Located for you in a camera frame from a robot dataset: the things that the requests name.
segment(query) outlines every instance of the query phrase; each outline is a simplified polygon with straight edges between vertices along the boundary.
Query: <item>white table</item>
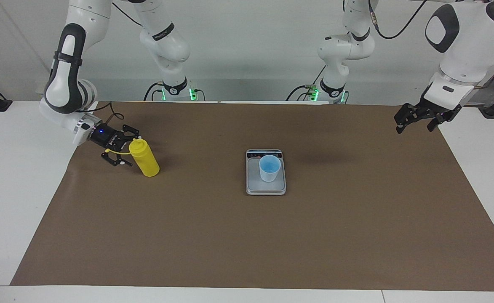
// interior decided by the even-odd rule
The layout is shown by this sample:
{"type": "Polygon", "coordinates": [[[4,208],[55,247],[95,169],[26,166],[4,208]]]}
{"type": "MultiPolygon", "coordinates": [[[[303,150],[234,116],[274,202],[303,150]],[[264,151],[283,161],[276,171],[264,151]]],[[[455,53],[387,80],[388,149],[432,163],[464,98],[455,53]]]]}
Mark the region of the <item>white table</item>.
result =
{"type": "MultiPolygon", "coordinates": [[[[494,302],[491,292],[6,286],[75,150],[73,135],[41,117],[37,106],[14,102],[0,113],[0,302],[494,302]]],[[[440,129],[494,223],[494,120],[463,109],[440,129]]]]}

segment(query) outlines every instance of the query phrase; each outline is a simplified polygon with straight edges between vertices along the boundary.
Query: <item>white wall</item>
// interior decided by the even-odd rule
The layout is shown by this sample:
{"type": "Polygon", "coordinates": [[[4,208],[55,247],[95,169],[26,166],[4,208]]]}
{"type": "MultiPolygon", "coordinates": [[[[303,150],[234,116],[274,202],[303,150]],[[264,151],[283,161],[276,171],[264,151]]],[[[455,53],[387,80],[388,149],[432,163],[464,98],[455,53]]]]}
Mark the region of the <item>white wall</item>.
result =
{"type": "MultiPolygon", "coordinates": [[[[37,100],[36,81],[49,64],[67,14],[67,0],[0,0],[0,90],[14,100],[37,100]]],[[[340,0],[168,0],[176,28],[190,42],[187,76],[212,100],[282,100],[312,82],[323,62],[318,43],[346,33],[340,0]]],[[[132,5],[118,2],[137,19],[132,5]]],[[[384,0],[377,15],[386,35],[409,19],[419,2],[384,0]]],[[[350,61],[350,103],[402,104],[418,100],[440,54],[424,38],[439,3],[427,3],[396,40],[375,32],[372,57],[350,61]]],[[[139,27],[113,9],[105,40],[84,55],[81,77],[102,100],[140,100],[158,71],[139,43],[139,27]]]]}

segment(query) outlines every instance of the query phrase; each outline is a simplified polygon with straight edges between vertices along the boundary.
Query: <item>yellow strap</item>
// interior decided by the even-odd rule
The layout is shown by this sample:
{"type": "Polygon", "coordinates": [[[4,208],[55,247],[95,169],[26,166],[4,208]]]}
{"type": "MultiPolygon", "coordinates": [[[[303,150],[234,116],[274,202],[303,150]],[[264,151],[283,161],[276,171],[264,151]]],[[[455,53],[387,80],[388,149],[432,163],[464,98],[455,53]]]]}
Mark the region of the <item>yellow strap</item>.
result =
{"type": "Polygon", "coordinates": [[[118,155],[130,155],[131,153],[118,153],[117,151],[110,150],[109,148],[104,150],[105,153],[113,153],[113,154],[118,154],[118,155]]]}

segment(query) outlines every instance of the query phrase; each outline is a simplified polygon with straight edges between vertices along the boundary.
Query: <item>plastic cup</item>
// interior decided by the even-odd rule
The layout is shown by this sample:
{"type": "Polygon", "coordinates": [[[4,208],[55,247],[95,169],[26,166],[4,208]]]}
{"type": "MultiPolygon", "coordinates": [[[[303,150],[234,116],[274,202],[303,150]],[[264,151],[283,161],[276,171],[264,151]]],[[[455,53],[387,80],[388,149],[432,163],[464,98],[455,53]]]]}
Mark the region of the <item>plastic cup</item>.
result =
{"type": "Polygon", "coordinates": [[[260,177],[262,180],[265,182],[275,181],[281,167],[279,158],[273,155],[266,155],[260,159],[258,165],[260,166],[260,177]]]}

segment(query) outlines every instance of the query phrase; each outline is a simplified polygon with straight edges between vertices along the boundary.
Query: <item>yellow bottle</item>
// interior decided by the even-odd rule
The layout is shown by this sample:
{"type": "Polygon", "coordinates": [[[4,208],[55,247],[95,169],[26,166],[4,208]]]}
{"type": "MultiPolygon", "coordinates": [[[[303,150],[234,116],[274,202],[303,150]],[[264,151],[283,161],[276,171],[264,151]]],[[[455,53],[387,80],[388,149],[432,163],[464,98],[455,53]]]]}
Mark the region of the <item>yellow bottle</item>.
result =
{"type": "Polygon", "coordinates": [[[155,160],[151,148],[145,140],[134,139],[129,145],[129,151],[144,176],[153,177],[159,173],[159,164],[155,160]]]}

